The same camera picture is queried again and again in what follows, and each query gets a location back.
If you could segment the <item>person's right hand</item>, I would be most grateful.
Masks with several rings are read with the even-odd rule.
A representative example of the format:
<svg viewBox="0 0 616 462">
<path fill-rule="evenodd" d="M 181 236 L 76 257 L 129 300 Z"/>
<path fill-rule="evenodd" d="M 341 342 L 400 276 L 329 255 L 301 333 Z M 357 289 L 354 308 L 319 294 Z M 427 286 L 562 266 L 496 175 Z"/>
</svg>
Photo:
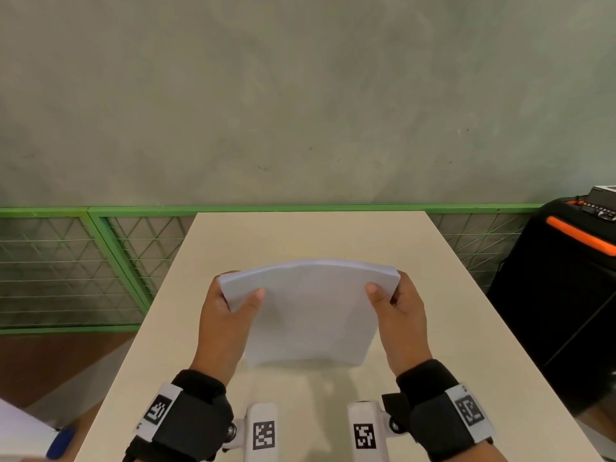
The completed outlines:
<svg viewBox="0 0 616 462">
<path fill-rule="evenodd" d="M 398 272 L 397 310 L 378 322 L 380 339 L 394 376 L 433 358 L 427 337 L 427 317 L 423 300 L 410 277 Z"/>
</svg>

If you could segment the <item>person's left hand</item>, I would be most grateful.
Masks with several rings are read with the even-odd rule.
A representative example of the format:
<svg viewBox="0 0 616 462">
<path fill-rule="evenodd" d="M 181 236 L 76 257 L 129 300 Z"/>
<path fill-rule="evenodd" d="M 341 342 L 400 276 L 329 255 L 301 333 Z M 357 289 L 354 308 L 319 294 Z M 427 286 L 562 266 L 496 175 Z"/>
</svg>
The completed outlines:
<svg viewBox="0 0 616 462">
<path fill-rule="evenodd" d="M 251 328 L 237 328 L 219 285 L 212 279 L 200 314 L 198 342 L 190 369 L 228 386 L 242 359 Z"/>
</svg>

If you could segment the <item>stack of white paper sheets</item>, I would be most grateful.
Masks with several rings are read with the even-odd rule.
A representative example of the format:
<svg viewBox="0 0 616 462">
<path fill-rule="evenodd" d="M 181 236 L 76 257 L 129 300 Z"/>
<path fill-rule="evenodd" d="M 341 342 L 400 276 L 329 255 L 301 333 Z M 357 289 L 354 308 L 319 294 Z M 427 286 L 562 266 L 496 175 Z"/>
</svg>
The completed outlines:
<svg viewBox="0 0 616 462">
<path fill-rule="evenodd" d="M 304 360 L 361 365 L 378 327 L 365 292 L 370 282 L 392 297 L 400 274 L 375 263 L 303 259 L 218 278 L 233 312 L 257 289 L 266 292 L 244 351 L 250 366 Z"/>
</svg>

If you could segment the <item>black case with orange trim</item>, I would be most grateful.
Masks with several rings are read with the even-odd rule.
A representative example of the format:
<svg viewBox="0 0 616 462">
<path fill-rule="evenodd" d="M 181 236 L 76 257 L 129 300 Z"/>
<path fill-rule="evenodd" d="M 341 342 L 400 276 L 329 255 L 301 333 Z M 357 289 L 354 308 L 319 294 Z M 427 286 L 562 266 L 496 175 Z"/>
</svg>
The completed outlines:
<svg viewBox="0 0 616 462">
<path fill-rule="evenodd" d="M 574 416 L 616 390 L 616 222 L 584 200 L 539 208 L 487 292 Z"/>
</svg>

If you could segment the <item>grey device with buttons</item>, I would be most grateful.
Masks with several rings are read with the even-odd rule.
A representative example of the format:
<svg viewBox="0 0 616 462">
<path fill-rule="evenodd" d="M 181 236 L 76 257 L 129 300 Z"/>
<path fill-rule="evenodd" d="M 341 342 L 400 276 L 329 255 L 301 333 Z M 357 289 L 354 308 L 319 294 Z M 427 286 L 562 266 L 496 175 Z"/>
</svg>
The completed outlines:
<svg viewBox="0 0 616 462">
<path fill-rule="evenodd" d="M 581 201 L 581 210 L 609 222 L 616 222 L 616 185 L 596 185 Z"/>
</svg>

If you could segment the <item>white object with blue cap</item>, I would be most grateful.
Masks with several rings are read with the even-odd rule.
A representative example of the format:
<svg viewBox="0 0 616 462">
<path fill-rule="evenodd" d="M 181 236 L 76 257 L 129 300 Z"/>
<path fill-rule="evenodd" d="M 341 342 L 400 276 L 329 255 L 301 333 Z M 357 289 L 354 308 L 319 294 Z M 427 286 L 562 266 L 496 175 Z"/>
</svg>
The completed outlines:
<svg viewBox="0 0 616 462">
<path fill-rule="evenodd" d="M 0 398 L 0 462 L 57 461 L 75 435 L 74 427 L 52 427 Z"/>
</svg>

